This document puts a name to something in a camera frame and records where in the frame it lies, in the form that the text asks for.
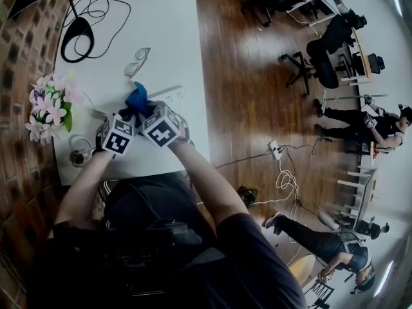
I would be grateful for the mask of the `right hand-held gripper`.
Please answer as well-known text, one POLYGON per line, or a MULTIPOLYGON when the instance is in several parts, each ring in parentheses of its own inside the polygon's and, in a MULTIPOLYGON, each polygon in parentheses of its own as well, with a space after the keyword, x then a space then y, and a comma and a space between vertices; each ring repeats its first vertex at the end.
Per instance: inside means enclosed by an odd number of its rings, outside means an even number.
POLYGON ((147 107, 154 109, 142 121, 141 132, 150 143, 165 147, 174 141, 189 142, 189 126, 181 115, 162 101, 150 102, 147 107))

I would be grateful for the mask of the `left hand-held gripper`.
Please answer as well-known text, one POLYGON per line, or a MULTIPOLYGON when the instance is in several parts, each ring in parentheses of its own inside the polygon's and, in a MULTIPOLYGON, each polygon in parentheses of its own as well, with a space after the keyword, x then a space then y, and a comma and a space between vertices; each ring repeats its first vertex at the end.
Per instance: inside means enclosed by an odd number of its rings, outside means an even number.
POLYGON ((140 131, 137 122, 138 118, 131 108, 109 114, 97 130, 95 152, 106 151, 124 156, 140 131))

